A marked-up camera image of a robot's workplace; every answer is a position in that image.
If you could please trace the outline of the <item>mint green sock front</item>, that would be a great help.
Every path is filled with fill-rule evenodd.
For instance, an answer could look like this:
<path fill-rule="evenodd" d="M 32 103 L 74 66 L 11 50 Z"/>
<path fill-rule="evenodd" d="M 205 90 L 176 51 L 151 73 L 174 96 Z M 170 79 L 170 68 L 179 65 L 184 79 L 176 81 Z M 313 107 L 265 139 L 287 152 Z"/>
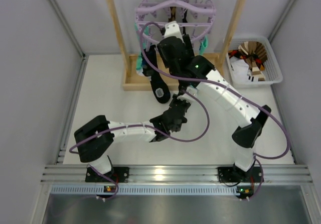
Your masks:
<path fill-rule="evenodd" d="M 200 40 L 200 45 L 199 45 L 199 55 L 203 55 L 208 48 L 208 37 L 205 35 L 201 40 Z"/>

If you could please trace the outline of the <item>black patterned sock front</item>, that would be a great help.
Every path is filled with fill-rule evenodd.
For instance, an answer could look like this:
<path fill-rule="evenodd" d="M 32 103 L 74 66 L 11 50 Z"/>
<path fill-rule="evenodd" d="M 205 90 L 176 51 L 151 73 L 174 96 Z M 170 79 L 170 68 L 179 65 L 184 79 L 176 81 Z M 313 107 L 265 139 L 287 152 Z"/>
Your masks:
<path fill-rule="evenodd" d="M 145 50 L 144 52 L 148 57 L 149 61 L 156 68 L 158 68 L 155 45 L 151 45 L 149 50 L 148 51 Z M 160 74 L 150 67 L 146 59 L 143 57 L 143 55 L 141 56 L 142 56 L 143 75 L 149 79 L 149 82 L 156 100 L 162 104 L 167 103 L 171 98 L 171 94 L 167 84 L 163 81 Z"/>

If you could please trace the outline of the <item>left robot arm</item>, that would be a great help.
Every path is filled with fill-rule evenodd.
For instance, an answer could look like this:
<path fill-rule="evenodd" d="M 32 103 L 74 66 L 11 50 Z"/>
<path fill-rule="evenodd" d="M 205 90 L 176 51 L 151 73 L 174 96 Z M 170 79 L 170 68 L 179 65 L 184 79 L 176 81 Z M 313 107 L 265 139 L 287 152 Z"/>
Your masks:
<path fill-rule="evenodd" d="M 113 172 L 113 167 L 107 149 L 112 144 L 160 142 L 170 138 L 172 132 L 179 132 L 182 125 L 187 123 L 185 114 L 193 101 L 192 96 L 197 92 L 193 87 L 182 88 L 173 95 L 168 110 L 145 122 L 111 122 L 104 115 L 99 115 L 74 133 L 76 145 L 70 152 L 77 153 L 82 163 L 99 173 L 109 174 Z"/>

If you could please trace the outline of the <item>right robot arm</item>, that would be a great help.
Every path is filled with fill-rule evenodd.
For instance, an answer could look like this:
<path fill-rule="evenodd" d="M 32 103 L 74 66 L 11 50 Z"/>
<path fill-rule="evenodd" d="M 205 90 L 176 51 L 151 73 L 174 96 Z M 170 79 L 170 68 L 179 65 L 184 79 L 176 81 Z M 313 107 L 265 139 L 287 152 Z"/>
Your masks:
<path fill-rule="evenodd" d="M 179 82 L 180 98 L 186 98 L 192 90 L 200 91 L 235 119 L 238 127 L 232 134 L 236 144 L 234 165 L 248 172 L 254 165 L 255 142 L 271 113 L 270 107 L 250 103 L 227 83 L 209 60 L 194 55 L 188 35 L 167 37 L 158 43 L 157 49 L 165 68 Z"/>

